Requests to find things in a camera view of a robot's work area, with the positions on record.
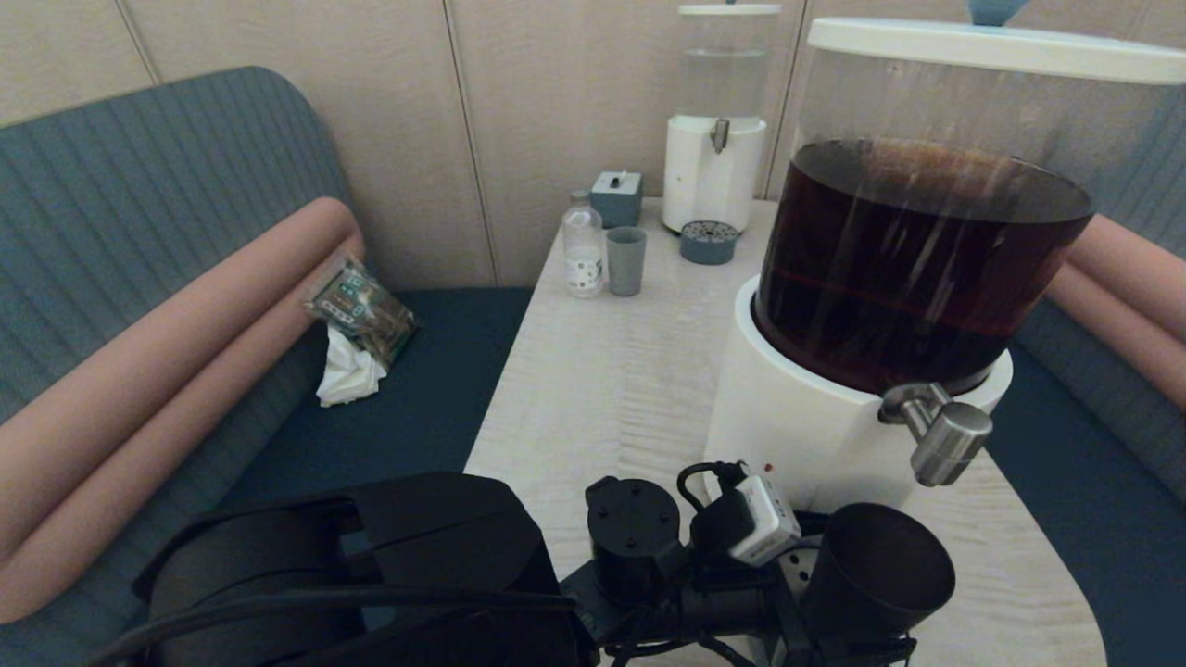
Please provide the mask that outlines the black tapered cup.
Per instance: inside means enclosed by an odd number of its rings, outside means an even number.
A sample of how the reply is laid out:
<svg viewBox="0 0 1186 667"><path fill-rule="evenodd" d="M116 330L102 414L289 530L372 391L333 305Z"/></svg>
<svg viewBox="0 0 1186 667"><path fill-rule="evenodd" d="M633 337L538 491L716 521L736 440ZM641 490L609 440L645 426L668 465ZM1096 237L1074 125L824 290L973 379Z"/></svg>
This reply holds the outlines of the black tapered cup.
<svg viewBox="0 0 1186 667"><path fill-rule="evenodd" d="M801 608L809 633L881 643L911 633L954 598L954 559L905 512L852 503L825 521Z"/></svg>

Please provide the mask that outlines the large metal dispenser tap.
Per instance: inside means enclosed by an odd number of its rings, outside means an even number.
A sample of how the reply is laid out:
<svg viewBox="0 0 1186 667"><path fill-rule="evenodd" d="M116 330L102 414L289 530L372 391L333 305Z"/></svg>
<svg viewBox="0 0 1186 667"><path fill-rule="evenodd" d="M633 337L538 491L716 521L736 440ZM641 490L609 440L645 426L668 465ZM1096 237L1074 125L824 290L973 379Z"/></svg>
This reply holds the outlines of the large metal dispenser tap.
<svg viewBox="0 0 1186 667"><path fill-rule="evenodd" d="M900 423L914 437L910 457L916 481L927 488L954 485L967 465L990 439L990 414L954 401L943 385L897 385L878 409L882 423Z"/></svg>

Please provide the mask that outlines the grey-blue plastic cup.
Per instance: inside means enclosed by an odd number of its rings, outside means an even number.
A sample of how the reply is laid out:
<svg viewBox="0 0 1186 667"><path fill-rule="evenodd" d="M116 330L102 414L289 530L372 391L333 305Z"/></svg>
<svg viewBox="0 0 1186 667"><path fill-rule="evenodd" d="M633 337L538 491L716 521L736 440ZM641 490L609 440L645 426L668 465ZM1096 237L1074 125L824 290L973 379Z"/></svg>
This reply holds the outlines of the grey-blue plastic cup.
<svg viewBox="0 0 1186 667"><path fill-rule="evenodd" d="M640 292L648 233L638 227L618 227L606 233L608 288L612 296L630 298Z"/></svg>

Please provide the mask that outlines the large dark tea dispenser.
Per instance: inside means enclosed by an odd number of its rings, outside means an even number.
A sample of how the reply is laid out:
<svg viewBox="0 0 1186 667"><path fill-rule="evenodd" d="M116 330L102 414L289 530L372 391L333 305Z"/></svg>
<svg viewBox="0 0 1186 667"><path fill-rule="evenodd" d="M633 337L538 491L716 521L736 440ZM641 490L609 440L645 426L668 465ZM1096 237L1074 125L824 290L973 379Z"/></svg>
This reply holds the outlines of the large dark tea dispenser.
<svg viewBox="0 0 1186 667"><path fill-rule="evenodd" d="M914 437L897 385L988 414L1014 333L1159 104L1142 85L814 47L760 274L738 292L706 452L796 510L901 506Z"/></svg>

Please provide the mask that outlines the dark blue seat cushion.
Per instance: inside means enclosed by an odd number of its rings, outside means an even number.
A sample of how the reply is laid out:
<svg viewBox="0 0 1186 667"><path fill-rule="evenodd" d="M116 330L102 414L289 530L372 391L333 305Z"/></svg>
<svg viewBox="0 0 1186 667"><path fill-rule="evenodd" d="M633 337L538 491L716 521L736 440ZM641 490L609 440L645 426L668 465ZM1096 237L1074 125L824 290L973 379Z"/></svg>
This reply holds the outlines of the dark blue seat cushion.
<svg viewBox="0 0 1186 667"><path fill-rule="evenodd" d="M398 296L420 322L372 396L302 396L221 502L222 510L407 474L461 472L523 317L527 287Z"/></svg>
<svg viewBox="0 0 1186 667"><path fill-rule="evenodd" d="M1108 667L1186 667L1186 507L1024 347L1010 355L987 450L1079 584Z"/></svg>

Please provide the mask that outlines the small perforated drip tray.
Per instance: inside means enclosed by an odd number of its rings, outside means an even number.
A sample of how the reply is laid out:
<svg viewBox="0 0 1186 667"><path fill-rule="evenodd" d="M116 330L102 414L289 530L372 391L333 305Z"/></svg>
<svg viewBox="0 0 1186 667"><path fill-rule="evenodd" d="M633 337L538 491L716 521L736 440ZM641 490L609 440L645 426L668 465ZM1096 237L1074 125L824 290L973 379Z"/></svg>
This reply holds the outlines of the small perforated drip tray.
<svg viewBox="0 0 1186 667"><path fill-rule="evenodd" d="M680 231L680 254L686 261L719 266L729 263L737 255L741 231L719 220L694 220Z"/></svg>

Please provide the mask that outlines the clear plastic bottle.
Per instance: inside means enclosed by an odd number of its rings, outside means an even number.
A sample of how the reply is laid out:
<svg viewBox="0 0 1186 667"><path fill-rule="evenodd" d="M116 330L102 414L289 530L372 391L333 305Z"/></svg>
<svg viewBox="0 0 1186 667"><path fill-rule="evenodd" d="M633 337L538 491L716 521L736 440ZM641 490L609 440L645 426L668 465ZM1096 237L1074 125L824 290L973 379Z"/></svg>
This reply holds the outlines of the clear plastic bottle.
<svg viewBox="0 0 1186 667"><path fill-rule="evenodd" d="M604 220L588 190L574 190L561 217L565 279L569 296L597 298L604 286Z"/></svg>

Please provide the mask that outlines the small clear water dispenser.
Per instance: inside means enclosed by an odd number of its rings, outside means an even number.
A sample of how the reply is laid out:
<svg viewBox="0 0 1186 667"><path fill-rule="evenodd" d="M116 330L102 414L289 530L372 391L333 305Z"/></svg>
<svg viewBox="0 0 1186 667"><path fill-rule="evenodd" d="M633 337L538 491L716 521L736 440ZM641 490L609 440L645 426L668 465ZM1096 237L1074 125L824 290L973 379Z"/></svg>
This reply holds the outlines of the small clear water dispenser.
<svg viewBox="0 0 1186 667"><path fill-rule="evenodd" d="M719 220L745 231L769 125L763 113L778 18L680 15L675 108L667 123L663 223ZM731 119L716 155L710 131Z"/></svg>

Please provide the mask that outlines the grey-blue tissue box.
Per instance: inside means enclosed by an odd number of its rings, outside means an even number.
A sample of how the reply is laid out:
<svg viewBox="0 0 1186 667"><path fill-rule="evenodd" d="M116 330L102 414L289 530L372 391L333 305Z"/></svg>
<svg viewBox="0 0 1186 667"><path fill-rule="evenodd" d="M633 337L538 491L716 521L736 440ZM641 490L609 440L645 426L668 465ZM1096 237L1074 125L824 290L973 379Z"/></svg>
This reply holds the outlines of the grey-blue tissue box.
<svg viewBox="0 0 1186 667"><path fill-rule="evenodd" d="M640 220L643 173L630 170L602 170L592 190L589 204L602 218L604 229L636 227Z"/></svg>

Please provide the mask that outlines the crumpled white tissue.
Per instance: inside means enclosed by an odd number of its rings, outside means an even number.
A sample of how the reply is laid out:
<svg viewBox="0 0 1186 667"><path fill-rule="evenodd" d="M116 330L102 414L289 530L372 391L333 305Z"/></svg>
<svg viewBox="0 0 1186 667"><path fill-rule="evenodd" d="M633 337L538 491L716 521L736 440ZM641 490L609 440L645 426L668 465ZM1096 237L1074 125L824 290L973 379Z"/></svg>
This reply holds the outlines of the crumpled white tissue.
<svg viewBox="0 0 1186 667"><path fill-rule="evenodd" d="M334 328L327 328L329 347L323 380L318 385L315 396L323 409L338 405L351 404L361 398L372 396L380 390L380 383L388 376L388 369L381 360Z"/></svg>

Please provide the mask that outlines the green snack packet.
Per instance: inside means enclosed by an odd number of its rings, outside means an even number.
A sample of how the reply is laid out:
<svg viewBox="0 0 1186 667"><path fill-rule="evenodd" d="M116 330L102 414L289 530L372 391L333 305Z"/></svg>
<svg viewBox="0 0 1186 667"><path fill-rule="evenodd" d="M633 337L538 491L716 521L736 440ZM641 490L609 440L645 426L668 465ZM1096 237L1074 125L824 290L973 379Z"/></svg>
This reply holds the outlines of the green snack packet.
<svg viewBox="0 0 1186 667"><path fill-rule="evenodd" d="M347 252L330 258L306 290L302 307L314 320L325 320L352 345L372 355L385 371L421 328L412 309Z"/></svg>

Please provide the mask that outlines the large white dispenser lid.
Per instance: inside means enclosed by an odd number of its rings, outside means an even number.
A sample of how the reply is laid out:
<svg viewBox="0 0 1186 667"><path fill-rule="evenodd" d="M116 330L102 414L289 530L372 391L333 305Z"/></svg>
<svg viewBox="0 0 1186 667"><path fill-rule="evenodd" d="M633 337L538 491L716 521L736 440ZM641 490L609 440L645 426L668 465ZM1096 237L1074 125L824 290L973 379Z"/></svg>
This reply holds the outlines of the large white dispenser lid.
<svg viewBox="0 0 1186 667"><path fill-rule="evenodd" d="M1142 85L1186 85L1186 50L1021 27L821 17L809 46L863 57Z"/></svg>

